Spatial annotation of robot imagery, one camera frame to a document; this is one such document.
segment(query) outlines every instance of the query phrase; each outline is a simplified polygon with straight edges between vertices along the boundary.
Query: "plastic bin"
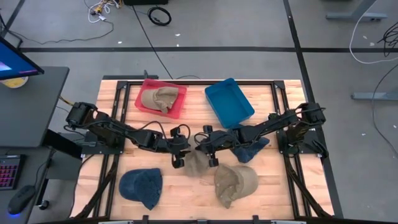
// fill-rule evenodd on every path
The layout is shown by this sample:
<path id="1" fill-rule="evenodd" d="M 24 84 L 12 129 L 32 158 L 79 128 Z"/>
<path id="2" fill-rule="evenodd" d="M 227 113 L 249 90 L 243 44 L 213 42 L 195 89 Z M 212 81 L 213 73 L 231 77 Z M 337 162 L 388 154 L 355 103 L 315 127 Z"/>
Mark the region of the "plastic bin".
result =
<path id="1" fill-rule="evenodd" d="M 178 88 L 177 99 L 175 100 L 173 107 L 171 107 L 171 109 L 169 109 L 169 112 L 167 112 L 167 114 L 162 113 L 160 110 L 152 110 L 152 109 L 146 108 L 141 103 L 141 94 L 144 90 L 153 90 L 153 89 L 157 89 L 157 88 L 165 87 L 165 86 Z M 182 106 L 184 104 L 186 95 L 187 95 L 187 87 L 185 87 L 185 86 L 180 86 L 180 85 L 157 81 L 157 80 L 152 80 L 152 79 L 145 79 L 144 83 L 141 86 L 141 90 L 138 93 L 138 96 L 136 98 L 136 102 L 134 103 L 134 105 L 139 110 L 141 110 L 143 112 L 148 112 L 148 113 L 152 113 L 152 114 L 156 114 L 156 115 L 160 115 L 160 116 L 166 116 L 169 118 L 178 119 L 180 117 Z"/>
<path id="2" fill-rule="evenodd" d="M 253 107 L 233 78 L 207 87 L 205 93 L 224 128 L 233 128 L 254 114 Z"/>

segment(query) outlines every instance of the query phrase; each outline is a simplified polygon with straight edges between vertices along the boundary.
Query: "computer monitor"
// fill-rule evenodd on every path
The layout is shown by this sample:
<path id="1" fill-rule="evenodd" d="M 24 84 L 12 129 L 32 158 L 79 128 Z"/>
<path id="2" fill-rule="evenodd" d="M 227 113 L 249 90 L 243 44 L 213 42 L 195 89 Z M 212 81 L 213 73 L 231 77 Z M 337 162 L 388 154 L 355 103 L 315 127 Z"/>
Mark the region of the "computer monitor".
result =
<path id="1" fill-rule="evenodd" d="M 0 80 L 43 73 L 39 66 L 0 37 Z"/>

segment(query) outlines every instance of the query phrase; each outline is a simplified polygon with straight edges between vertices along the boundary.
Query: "dark blue hat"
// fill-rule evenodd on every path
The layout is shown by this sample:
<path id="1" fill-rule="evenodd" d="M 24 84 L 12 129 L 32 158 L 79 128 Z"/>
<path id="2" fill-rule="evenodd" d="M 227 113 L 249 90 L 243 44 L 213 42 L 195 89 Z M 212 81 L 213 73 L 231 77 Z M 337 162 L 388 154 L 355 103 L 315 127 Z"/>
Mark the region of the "dark blue hat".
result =
<path id="1" fill-rule="evenodd" d="M 122 197 L 135 202 L 142 202 L 152 210 L 162 193 L 162 174 L 160 169 L 136 169 L 125 173 L 119 184 Z"/>
<path id="2" fill-rule="evenodd" d="M 247 163 L 254 158 L 254 156 L 269 143 L 269 139 L 260 138 L 258 142 L 254 143 L 250 147 L 236 147 L 231 149 L 231 152 L 238 158 L 239 162 Z"/>

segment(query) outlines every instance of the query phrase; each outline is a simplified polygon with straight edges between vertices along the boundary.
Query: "blue plastic bin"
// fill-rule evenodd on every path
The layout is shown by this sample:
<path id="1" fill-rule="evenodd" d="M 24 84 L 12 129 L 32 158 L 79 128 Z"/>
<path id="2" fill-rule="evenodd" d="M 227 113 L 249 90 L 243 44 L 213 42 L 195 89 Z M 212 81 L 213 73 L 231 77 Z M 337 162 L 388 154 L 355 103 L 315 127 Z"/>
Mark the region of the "blue plastic bin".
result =
<path id="1" fill-rule="evenodd" d="M 233 128 L 254 114 L 254 109 L 233 78 L 205 89 L 206 98 L 224 128 Z"/>

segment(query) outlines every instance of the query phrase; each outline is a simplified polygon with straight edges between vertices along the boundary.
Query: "beige cap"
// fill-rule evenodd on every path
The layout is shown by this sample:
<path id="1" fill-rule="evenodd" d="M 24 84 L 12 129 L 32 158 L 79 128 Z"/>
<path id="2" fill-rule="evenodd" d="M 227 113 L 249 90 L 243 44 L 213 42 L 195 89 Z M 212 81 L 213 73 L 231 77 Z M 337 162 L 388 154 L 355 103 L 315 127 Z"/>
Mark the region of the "beige cap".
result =
<path id="1" fill-rule="evenodd" d="M 197 144 L 193 136 L 189 138 L 188 143 L 190 152 L 184 158 L 185 174 L 189 177 L 200 177 L 210 168 L 209 157 L 204 152 L 195 150 Z"/>
<path id="2" fill-rule="evenodd" d="M 149 109 L 167 113 L 178 96 L 178 88 L 160 87 L 155 90 L 144 90 L 141 94 L 141 103 Z"/>
<path id="3" fill-rule="evenodd" d="M 231 202 L 253 194 L 259 185 L 256 171 L 247 166 L 220 164 L 215 174 L 216 196 L 224 207 Z"/>

